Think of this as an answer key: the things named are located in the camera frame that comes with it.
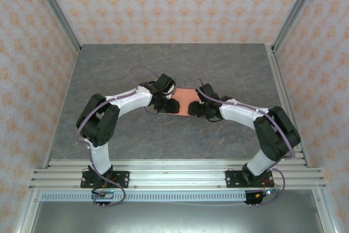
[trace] orange floral wallpaper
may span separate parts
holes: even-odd
[[[311,163],[325,168],[349,229],[349,0],[308,0],[278,60]]]
[[[0,0],[0,232],[43,165],[76,53],[45,0]]]
[[[296,0],[58,0],[81,44],[273,44]]]

